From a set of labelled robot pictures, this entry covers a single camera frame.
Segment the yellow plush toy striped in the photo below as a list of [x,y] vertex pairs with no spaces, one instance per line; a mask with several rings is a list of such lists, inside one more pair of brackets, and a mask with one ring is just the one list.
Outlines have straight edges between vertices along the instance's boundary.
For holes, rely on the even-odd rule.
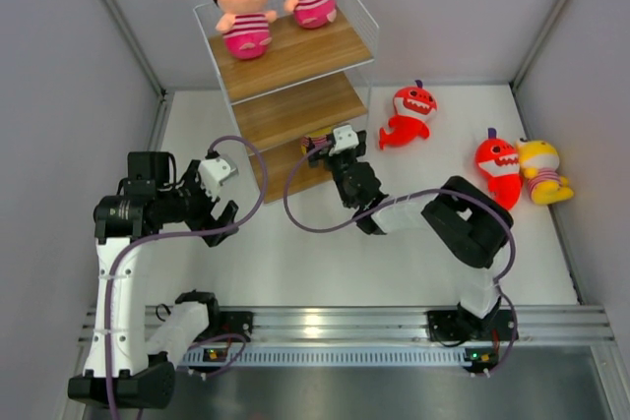
[[310,150],[326,144],[327,141],[327,134],[309,134],[303,136],[300,140],[302,154],[306,155]]

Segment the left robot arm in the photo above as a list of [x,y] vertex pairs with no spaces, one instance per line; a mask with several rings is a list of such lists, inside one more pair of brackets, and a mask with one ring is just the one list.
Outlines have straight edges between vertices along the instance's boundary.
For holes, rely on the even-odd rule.
[[216,295],[193,289],[180,294],[168,319],[146,335],[147,279],[163,227],[184,223],[209,247],[237,231],[235,202],[212,215],[221,186],[238,173],[226,155],[211,151],[191,160],[178,180],[171,177],[175,170],[170,152],[131,151],[117,193],[94,209],[98,294],[88,358],[68,383],[75,401],[111,410],[164,409],[189,347],[221,332]]

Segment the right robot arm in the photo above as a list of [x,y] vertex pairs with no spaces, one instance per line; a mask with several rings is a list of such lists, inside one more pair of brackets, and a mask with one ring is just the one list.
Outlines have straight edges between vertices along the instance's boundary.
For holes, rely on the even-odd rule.
[[463,264],[463,288],[452,310],[430,315],[430,338],[448,347],[485,337],[517,335],[512,309],[503,310],[508,298],[502,279],[516,260],[511,214],[461,176],[452,176],[437,189],[425,189],[391,198],[371,164],[363,160],[366,134],[339,126],[327,135],[302,141],[312,168],[328,171],[351,223],[364,234],[385,236],[427,227]]

